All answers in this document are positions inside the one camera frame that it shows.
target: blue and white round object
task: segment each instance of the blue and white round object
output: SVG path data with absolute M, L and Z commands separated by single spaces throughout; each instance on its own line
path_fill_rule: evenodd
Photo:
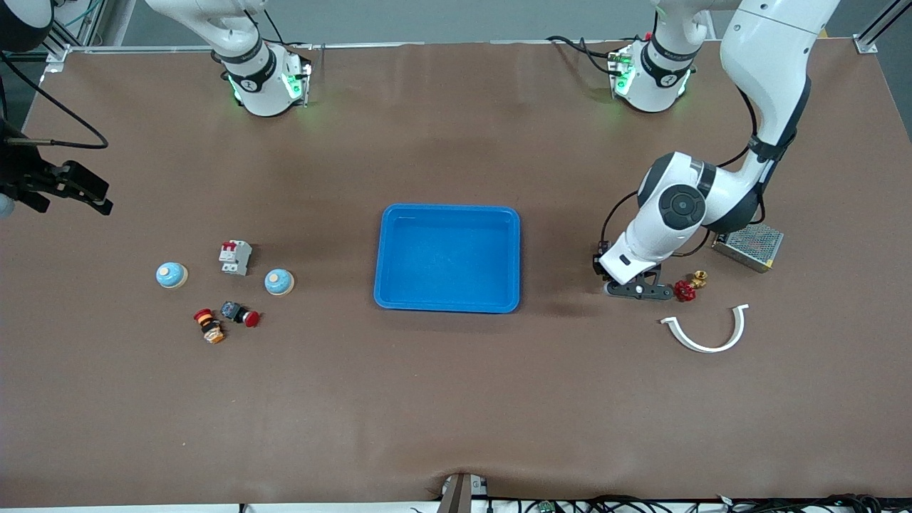
M 295 277 L 284 269 L 273 269 L 266 273 L 263 283 L 266 285 L 266 292 L 273 296 L 284 296 L 295 288 Z
M 165 262 L 155 271 L 155 279 L 165 288 L 177 288 L 187 281 L 187 267 L 177 262 Z

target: orange and black connector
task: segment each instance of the orange and black connector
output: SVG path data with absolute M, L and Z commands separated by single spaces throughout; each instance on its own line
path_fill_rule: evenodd
M 222 323 L 212 316 L 212 310 L 202 309 L 196 312 L 196 315 L 193 316 L 193 320 L 200 325 L 202 337 L 206 339 L 207 342 L 217 344 L 225 338 L 224 333 L 222 333 Z

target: brown table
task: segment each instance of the brown table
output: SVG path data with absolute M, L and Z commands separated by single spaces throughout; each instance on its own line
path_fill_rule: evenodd
M 709 271 L 693 303 L 600 291 L 598 229 L 652 161 L 720 162 L 747 139 L 718 47 L 698 65 L 647 115 L 557 47 L 331 50 L 309 108 L 257 119 L 205 54 L 70 56 L 47 87 L 111 147 L 44 155 L 106 177 L 115 207 L 0 224 L 0 505 L 423 499 L 456 471 L 507 496 L 912 494 L 912 149 L 850 41 L 814 49 L 767 195 L 777 268 L 704 250 L 665 269 Z M 40 101 L 28 132 L 89 137 Z M 394 202 L 514 207 L 520 308 L 379 308 Z M 248 277 L 220 272 L 228 238 L 255 245 Z M 181 289 L 153 279 L 169 260 L 190 269 Z M 263 290 L 273 267 L 295 273 L 291 295 Z M 207 345 L 192 314 L 227 299 L 262 324 Z M 744 338 L 722 354 L 657 323 L 722 342 L 741 303 Z

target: white plastic handle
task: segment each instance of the white plastic handle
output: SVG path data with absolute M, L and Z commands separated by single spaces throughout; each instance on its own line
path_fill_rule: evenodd
M 684 344 L 684 347 L 694 350 L 696 352 L 723 352 L 731 349 L 735 344 L 738 343 L 738 340 L 741 339 L 741 335 L 744 334 L 744 310 L 748 308 L 747 305 L 740 305 L 731 309 L 735 313 L 735 331 L 731 334 L 731 338 L 723 346 L 718 348 L 708 348 L 705 346 L 699 345 L 697 342 L 690 339 L 687 334 L 681 329 L 681 325 L 678 323 L 677 317 L 666 317 L 661 323 L 668 324 L 668 328 L 671 330 L 671 333 L 678 339 L 678 342 Z

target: blue plastic tray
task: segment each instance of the blue plastic tray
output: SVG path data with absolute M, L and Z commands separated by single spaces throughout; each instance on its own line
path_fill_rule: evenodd
M 392 204 L 374 300 L 385 309 L 509 313 L 519 305 L 519 215 L 505 206 Z

